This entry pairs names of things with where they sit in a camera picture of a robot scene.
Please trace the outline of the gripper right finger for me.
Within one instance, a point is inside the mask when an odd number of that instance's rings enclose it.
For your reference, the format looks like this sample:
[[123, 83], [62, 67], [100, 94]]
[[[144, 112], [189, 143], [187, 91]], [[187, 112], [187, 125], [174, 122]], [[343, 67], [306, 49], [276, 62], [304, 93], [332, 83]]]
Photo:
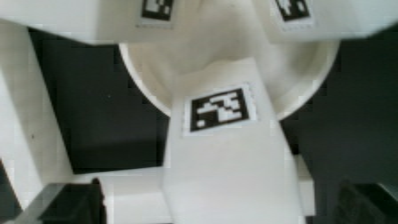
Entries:
[[398, 224], [398, 186], [386, 183], [340, 185], [336, 224]]

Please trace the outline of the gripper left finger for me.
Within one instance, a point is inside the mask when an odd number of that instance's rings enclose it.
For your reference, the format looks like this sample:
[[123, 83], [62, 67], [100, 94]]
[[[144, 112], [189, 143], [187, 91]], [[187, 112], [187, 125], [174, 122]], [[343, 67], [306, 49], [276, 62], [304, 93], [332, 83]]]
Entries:
[[52, 183], [11, 224], [107, 224], [100, 179], [87, 183]]

